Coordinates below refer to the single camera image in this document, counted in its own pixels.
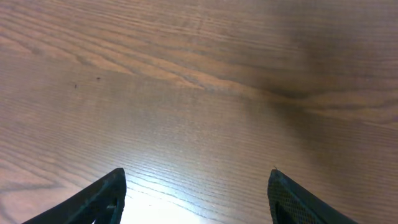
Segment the wooden table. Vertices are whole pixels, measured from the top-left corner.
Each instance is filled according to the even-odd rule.
[[[311,2],[0,1],[0,223],[115,167],[122,223],[271,223],[274,166],[395,223],[397,4]]]

